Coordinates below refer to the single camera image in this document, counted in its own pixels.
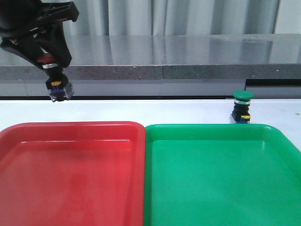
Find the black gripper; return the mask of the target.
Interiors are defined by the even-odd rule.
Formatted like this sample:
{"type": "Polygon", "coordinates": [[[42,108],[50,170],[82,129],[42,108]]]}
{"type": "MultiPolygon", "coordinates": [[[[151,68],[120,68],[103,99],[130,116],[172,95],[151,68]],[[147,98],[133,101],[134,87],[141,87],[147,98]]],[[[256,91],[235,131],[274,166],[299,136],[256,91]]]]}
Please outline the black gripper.
{"type": "Polygon", "coordinates": [[[42,2],[40,0],[2,0],[0,2],[0,48],[30,62],[43,71],[38,58],[44,54],[42,48],[53,56],[62,67],[72,60],[64,31],[63,22],[77,21],[79,10],[73,1],[42,2]],[[37,34],[39,44],[33,37],[37,34]]]}

